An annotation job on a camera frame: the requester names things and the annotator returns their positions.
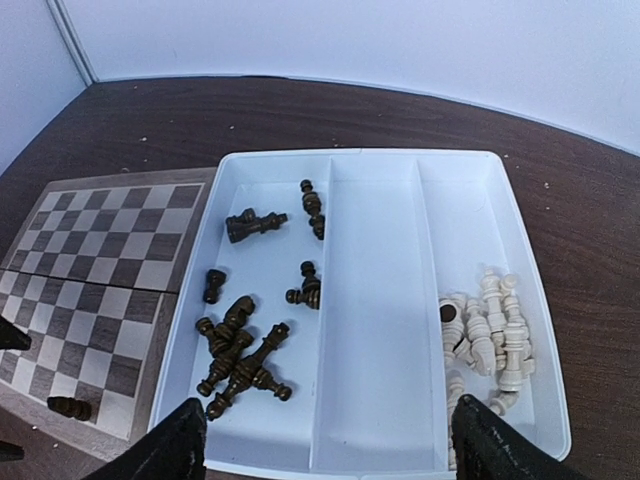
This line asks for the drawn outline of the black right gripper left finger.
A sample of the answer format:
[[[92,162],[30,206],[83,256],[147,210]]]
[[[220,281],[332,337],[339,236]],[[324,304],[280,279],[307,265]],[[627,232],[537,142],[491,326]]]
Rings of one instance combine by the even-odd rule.
[[[204,479],[207,423],[188,398],[122,455],[86,479]]]

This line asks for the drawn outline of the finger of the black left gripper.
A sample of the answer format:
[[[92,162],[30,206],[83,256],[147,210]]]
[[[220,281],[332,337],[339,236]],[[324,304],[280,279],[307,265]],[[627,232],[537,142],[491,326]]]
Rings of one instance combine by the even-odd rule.
[[[1,350],[29,350],[31,337],[3,316],[0,317],[0,349]]]

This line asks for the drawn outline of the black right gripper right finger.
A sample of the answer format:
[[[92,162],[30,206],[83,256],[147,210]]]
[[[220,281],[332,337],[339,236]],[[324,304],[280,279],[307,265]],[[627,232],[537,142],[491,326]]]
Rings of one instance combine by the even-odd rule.
[[[452,415],[458,479],[587,480],[529,442],[485,404],[462,395]]]

